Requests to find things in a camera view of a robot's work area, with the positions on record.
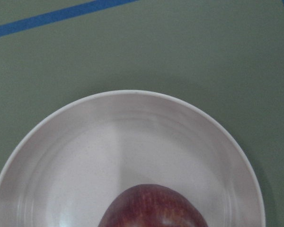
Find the red apple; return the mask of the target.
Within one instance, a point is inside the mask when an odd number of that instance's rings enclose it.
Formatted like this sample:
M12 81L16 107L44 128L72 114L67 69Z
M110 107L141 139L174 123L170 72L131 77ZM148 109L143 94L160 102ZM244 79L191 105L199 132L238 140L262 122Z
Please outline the red apple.
M140 184L119 194L100 227L206 227L201 213L183 195L157 184Z

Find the pink plate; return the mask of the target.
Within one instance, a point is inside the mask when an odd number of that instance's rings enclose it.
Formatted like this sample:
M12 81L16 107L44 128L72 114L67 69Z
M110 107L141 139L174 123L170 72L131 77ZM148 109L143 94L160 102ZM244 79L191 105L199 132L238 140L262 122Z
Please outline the pink plate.
M138 184L186 197L210 227L264 227L259 183L234 138L177 98L120 90L75 101L27 134L0 174L0 227L95 227Z

